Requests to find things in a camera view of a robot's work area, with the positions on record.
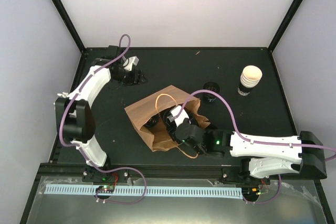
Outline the single black paper cup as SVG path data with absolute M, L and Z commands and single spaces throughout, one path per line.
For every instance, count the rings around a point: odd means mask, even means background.
M 168 109 L 165 109 L 165 110 L 160 112 L 160 117 L 163 121 L 164 126 L 166 127 L 166 129 L 169 133 L 175 132 L 176 128 L 177 128 L 174 120 L 170 121 L 170 118 L 172 117 L 171 109 L 172 108 L 168 108 Z

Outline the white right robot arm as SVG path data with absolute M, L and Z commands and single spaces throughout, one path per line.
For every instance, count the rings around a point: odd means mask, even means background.
M 238 176 L 245 184 L 283 174 L 302 179 L 327 177 L 322 143 L 309 131 L 287 137 L 239 136 L 228 130 L 202 129 L 189 119 L 180 123 L 167 120 L 164 124 L 173 141 L 187 145 L 198 155 L 240 157 Z

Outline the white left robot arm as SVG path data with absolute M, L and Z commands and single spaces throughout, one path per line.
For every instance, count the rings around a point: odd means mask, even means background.
M 110 59 L 95 59 L 79 85 L 71 93 L 59 94 L 54 103 L 61 145 L 78 150 L 86 164 L 95 167 L 94 175 L 102 182 L 112 177 L 113 169 L 107 165 L 108 154 L 95 137 L 96 123 L 91 107 L 100 91 L 113 80 L 123 86 L 146 82 L 143 71 L 137 68 L 138 57 L 124 55 L 125 52 Z

